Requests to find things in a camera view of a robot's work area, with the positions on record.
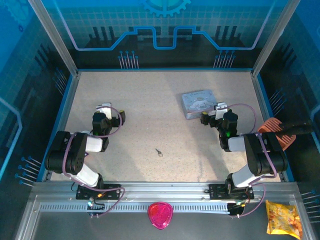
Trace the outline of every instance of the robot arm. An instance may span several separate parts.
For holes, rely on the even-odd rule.
[[[102,107],[100,111],[94,113],[92,117],[93,135],[79,132],[74,136],[65,164],[65,171],[72,178],[86,186],[97,189],[103,189],[103,177],[90,169],[84,160],[87,152],[105,152],[109,144],[109,138],[98,136],[107,136],[110,134],[112,127],[118,128],[120,125],[120,119],[111,117],[111,113],[107,117],[108,110]],[[125,112],[120,111],[120,115],[122,124],[124,124],[126,120]],[[70,137],[71,134],[68,131],[58,131],[56,133],[45,158],[45,168],[47,170],[57,174],[63,173],[62,164]]]
[[[224,185],[211,184],[211,199],[246,199],[248,189],[252,193],[251,184],[265,178],[273,177],[273,170],[263,151],[263,147],[255,133],[237,135],[238,115],[227,108],[225,102],[218,103],[211,112],[201,114],[201,123],[216,128],[219,132],[220,146],[226,152],[246,152],[247,165],[235,173],[228,175]],[[262,134],[264,147],[267,150],[276,172],[287,170],[288,160],[274,132]]]

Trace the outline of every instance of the gray tin box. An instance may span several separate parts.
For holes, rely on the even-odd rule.
[[[188,120],[200,118],[202,112],[213,110],[216,104],[216,98],[211,90],[182,94],[182,108]]]

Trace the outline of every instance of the glass panel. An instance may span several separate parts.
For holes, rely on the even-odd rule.
[[[261,70],[273,115],[282,122],[311,120],[285,152],[295,180],[320,182],[320,5],[301,1]]]
[[[28,1],[0,1],[0,32],[0,239],[13,239],[70,74]]]
[[[287,0],[43,1],[80,69],[252,68]]]

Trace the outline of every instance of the black cable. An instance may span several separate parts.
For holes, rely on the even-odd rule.
[[[104,205],[103,203],[97,203],[95,198],[93,199],[93,203],[94,203],[95,205],[99,205],[99,206],[104,206],[104,207],[105,207],[105,205]]]
[[[249,193],[248,192],[245,192],[246,196],[248,197],[248,203],[245,203],[245,204],[249,204],[250,203],[250,196],[249,196]]]
[[[72,185],[71,185],[71,191],[72,191],[72,192],[76,192],[76,191],[77,191],[77,190],[74,190],[74,189],[73,189],[73,187],[74,187],[75,184],[76,184],[76,182],[74,181],[74,182],[72,183]]]

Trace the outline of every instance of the gear logo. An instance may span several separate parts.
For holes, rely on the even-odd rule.
[[[149,10],[151,14],[155,13],[157,17],[162,15],[166,18],[174,14],[180,14],[180,10],[185,10],[186,5],[190,4],[190,0],[142,0],[145,10]]]
[[[28,0],[0,0],[0,7],[6,7],[19,25],[23,25],[23,23],[28,19],[28,4]]]

